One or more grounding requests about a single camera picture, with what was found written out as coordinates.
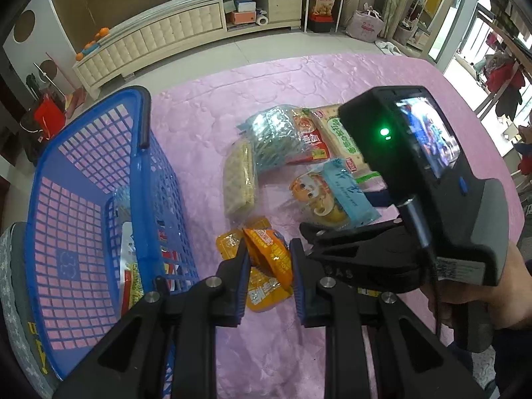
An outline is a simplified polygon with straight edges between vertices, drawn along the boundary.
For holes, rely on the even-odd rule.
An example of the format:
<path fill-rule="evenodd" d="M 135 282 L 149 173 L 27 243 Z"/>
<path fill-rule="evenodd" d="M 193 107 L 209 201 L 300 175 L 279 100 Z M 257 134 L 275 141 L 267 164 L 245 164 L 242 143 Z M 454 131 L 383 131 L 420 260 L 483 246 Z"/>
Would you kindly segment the person right hand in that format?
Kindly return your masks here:
<path fill-rule="evenodd" d="M 509 242 L 505 267 L 497 286 L 474 286 L 453 281 L 438 281 L 421 287 L 428 299 L 428 308 L 436 314 L 436 294 L 439 295 L 439 319 L 447 327 L 456 326 L 452 308 L 481 301 L 488 305 L 490 321 L 497 330 L 520 329 L 531 325 L 531 274 L 515 243 Z"/>

